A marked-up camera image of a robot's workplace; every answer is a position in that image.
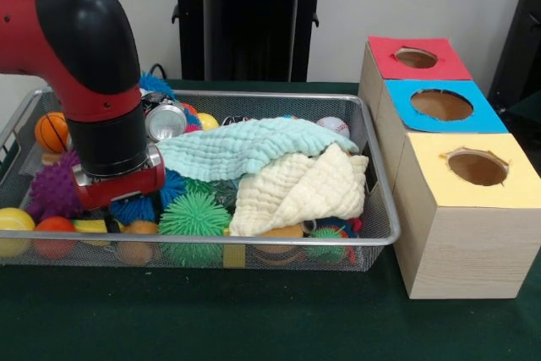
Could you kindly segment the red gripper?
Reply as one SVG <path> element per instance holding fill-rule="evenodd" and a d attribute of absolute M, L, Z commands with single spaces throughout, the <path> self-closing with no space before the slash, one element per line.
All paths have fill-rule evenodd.
<path fill-rule="evenodd" d="M 147 160 L 141 168 L 112 178 L 93 178 L 83 171 L 81 165 L 72 167 L 74 188 L 81 205 L 89 211 L 103 207 L 102 215 L 108 233 L 121 232 L 118 222 L 108 207 L 117 200 L 154 192 L 151 201 L 155 222 L 161 220 L 163 205 L 161 195 L 156 191 L 165 184 L 166 168 L 161 153 L 155 145 L 149 145 L 147 152 Z"/>

